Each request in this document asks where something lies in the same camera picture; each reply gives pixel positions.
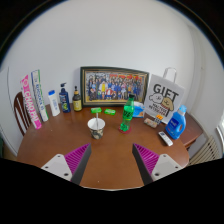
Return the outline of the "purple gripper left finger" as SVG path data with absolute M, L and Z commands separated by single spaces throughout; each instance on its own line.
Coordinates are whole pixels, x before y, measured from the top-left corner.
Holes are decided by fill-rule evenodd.
M 56 154 L 42 169 L 79 185 L 90 155 L 91 144 L 88 143 L 66 155 Z

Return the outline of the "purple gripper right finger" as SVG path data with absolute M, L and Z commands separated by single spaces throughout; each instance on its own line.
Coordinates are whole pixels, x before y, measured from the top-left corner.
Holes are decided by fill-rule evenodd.
M 133 144 L 132 153 L 145 185 L 182 169 L 168 154 L 158 155 L 136 143 Z

